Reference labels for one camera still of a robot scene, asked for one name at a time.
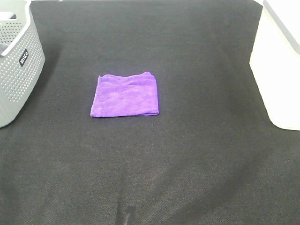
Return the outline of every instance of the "perforated basket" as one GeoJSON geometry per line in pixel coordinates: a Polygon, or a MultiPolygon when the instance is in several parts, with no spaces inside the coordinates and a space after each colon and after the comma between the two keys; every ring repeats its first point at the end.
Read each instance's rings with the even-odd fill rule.
{"type": "Polygon", "coordinates": [[[0,127],[17,116],[41,73],[45,56],[30,11],[30,0],[1,0],[0,127]]]}

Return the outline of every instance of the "white plastic bin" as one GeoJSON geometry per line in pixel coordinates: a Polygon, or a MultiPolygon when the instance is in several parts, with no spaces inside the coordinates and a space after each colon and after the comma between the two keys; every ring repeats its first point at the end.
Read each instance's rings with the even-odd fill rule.
{"type": "Polygon", "coordinates": [[[265,0],[250,59],[270,120],[300,130],[300,1],[265,0]]]}
{"type": "Polygon", "coordinates": [[[17,116],[45,62],[30,3],[1,0],[0,4],[0,127],[17,116]]]}

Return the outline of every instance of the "purple towel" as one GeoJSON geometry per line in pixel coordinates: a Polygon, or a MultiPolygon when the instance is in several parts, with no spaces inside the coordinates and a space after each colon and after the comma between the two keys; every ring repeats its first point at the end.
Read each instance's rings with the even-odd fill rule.
{"type": "Polygon", "coordinates": [[[104,75],[98,78],[92,117],[158,115],[155,77],[145,72],[129,77],[104,75]]]}

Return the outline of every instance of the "black cloth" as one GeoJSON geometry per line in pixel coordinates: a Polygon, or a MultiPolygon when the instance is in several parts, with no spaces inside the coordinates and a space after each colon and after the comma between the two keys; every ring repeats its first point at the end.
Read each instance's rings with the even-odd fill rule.
{"type": "Polygon", "coordinates": [[[0,129],[0,224],[300,224],[300,133],[272,125],[249,66],[261,9],[33,2],[46,62],[0,129]],[[90,117],[98,75],[144,71],[159,116],[90,117]]]}

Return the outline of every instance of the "folded towel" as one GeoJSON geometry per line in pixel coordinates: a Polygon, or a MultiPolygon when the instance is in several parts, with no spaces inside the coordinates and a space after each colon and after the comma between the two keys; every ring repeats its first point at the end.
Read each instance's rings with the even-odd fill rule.
{"type": "Polygon", "coordinates": [[[155,77],[145,72],[129,77],[104,75],[98,78],[92,117],[158,115],[155,77]]]}

